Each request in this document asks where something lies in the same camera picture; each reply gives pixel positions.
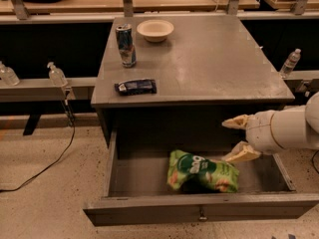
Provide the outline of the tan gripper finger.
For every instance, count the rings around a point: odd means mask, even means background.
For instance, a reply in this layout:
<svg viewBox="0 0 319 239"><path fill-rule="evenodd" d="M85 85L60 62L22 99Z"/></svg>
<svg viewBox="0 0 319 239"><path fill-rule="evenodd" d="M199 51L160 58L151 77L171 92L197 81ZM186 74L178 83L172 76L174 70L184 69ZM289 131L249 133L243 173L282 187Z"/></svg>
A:
<svg viewBox="0 0 319 239"><path fill-rule="evenodd" d="M229 163L238 163L254 160L260 155L261 153L255 150L248 142L241 141L222 160Z"/></svg>
<svg viewBox="0 0 319 239"><path fill-rule="evenodd" d="M227 128L246 129L248 115L240 115L232 119L226 119L221 125Z"/></svg>

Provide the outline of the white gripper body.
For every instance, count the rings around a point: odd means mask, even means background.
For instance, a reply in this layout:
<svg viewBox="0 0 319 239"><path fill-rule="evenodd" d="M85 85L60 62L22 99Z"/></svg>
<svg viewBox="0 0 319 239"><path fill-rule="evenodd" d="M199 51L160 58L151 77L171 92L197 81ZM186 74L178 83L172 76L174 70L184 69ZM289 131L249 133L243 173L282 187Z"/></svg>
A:
<svg viewBox="0 0 319 239"><path fill-rule="evenodd" d="M246 140L257 151L263 154L273 154L282 150L276 142L271 121L275 111L258 112L248 118L246 124Z"/></svg>

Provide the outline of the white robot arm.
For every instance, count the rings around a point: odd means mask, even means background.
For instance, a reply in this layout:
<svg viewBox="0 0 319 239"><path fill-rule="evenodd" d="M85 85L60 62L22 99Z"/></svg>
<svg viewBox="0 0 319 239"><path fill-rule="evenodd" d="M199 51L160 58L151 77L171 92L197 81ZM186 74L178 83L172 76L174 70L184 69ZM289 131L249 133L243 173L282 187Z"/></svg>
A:
<svg viewBox="0 0 319 239"><path fill-rule="evenodd" d="M261 154L271 155L289 148L318 150L319 94L303 106L241 115L225 120L222 125L245 131L245 141L222 158L226 162L253 160Z"/></svg>

